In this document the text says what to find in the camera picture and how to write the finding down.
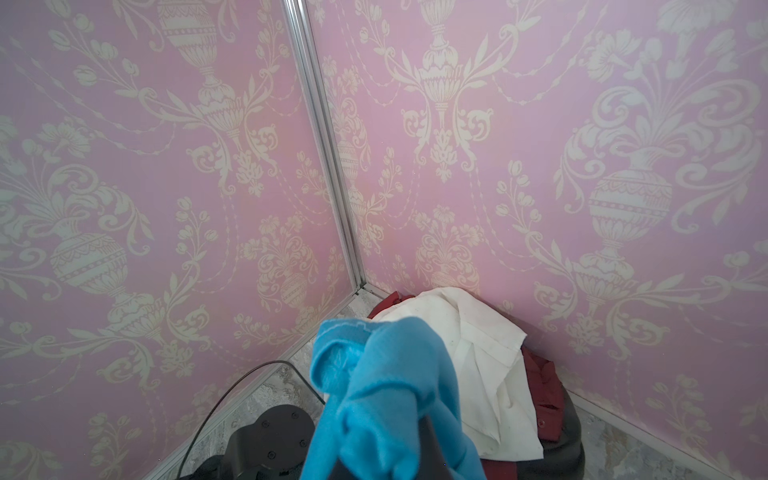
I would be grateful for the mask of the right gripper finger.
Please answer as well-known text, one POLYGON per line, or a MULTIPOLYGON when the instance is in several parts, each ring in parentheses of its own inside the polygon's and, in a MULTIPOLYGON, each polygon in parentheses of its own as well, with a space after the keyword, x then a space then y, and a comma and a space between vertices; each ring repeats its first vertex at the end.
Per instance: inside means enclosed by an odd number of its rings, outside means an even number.
POLYGON ((452 474, 443 457, 431 419, 419 420, 419 480, 451 480, 452 474))

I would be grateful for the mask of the teal cloth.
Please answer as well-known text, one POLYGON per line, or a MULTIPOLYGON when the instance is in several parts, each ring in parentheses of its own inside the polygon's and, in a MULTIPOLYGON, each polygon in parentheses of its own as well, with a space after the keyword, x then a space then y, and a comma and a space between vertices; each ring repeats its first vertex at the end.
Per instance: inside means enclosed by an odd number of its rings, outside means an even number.
POLYGON ((413 479, 423 418, 432 425, 450 478, 484 478, 476 447, 462 431, 449 353, 422 319, 323 322, 310 378, 327 400, 302 478, 327 479, 341 463, 358 479, 413 479))

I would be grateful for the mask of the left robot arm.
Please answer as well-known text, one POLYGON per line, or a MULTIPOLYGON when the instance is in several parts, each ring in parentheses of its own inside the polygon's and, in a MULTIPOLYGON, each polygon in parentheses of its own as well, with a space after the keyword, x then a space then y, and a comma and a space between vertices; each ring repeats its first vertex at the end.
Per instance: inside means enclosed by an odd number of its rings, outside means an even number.
POLYGON ((205 460, 188 479, 292 480, 301 477, 315 422, 298 406, 278 405, 237 429, 225 453, 205 460))

